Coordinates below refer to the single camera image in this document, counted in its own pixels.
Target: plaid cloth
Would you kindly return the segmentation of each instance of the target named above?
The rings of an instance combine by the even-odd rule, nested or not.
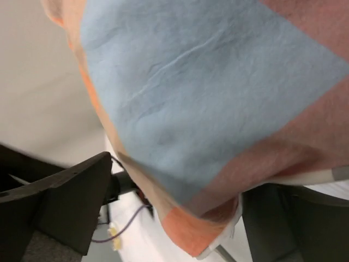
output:
[[[349,179],[348,0],[43,0],[168,236],[199,256],[241,192]]]

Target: yellow object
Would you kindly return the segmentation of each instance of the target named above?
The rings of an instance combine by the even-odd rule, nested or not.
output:
[[[110,237],[116,236],[116,234],[118,233],[118,230],[113,223],[109,224],[108,233]],[[112,248],[114,251],[121,249],[121,239],[119,236],[112,240]]]

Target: towel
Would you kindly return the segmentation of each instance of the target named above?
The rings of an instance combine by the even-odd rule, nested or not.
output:
[[[200,257],[263,183],[349,179],[348,0],[43,0],[131,178]]]

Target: purple cable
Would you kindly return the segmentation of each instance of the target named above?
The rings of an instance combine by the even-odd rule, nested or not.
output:
[[[135,217],[138,215],[138,213],[144,208],[147,207],[148,205],[142,205],[140,206],[137,211],[133,214],[133,216],[131,217],[131,219],[127,222],[126,226],[115,236],[109,237],[108,239],[103,239],[103,240],[95,240],[92,239],[91,242],[92,243],[106,243],[109,242],[113,239],[116,239],[119,235],[121,235],[122,233],[124,233],[126,231],[126,229],[130,226],[130,224],[133,222],[133,220],[135,219]]]

